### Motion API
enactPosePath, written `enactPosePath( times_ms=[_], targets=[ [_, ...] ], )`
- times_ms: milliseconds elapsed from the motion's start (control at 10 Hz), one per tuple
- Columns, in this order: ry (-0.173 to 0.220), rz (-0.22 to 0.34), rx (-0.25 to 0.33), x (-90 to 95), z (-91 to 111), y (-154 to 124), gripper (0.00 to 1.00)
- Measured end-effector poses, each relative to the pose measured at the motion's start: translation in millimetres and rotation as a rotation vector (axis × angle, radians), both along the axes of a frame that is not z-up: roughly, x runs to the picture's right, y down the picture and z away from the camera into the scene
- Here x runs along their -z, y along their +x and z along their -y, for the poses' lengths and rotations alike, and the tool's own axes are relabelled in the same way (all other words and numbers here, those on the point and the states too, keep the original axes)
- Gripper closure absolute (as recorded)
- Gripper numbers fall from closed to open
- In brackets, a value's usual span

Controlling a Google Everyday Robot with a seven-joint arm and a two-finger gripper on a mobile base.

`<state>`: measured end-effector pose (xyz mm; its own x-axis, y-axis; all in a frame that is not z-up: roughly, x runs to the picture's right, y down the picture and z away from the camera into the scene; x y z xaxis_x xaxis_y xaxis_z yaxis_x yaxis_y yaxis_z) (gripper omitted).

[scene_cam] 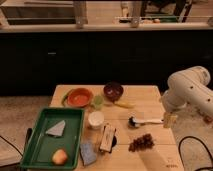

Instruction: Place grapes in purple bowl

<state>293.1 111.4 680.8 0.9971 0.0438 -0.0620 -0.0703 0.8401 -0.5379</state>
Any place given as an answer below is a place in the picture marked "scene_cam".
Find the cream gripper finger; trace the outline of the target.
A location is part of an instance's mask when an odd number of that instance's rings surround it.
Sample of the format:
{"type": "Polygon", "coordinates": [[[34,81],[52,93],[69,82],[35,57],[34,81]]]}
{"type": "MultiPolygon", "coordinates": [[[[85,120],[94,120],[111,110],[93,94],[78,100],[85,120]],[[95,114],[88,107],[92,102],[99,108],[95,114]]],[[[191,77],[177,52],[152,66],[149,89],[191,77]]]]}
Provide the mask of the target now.
{"type": "Polygon", "coordinates": [[[170,128],[177,120],[177,115],[172,113],[165,113],[163,118],[163,127],[170,128]]]}

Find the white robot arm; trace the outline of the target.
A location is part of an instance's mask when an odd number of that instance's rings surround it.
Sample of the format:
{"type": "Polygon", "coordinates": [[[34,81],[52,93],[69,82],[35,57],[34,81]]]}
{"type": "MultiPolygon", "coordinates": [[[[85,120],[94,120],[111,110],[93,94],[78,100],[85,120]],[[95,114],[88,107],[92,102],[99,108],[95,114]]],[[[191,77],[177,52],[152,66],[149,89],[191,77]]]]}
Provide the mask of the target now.
{"type": "Polygon", "coordinates": [[[176,120],[174,111],[183,109],[188,103],[213,117],[213,90],[207,87],[210,80],[209,71],[202,66],[177,71],[168,77],[168,89],[161,96],[165,128],[170,128],[176,120]]]}

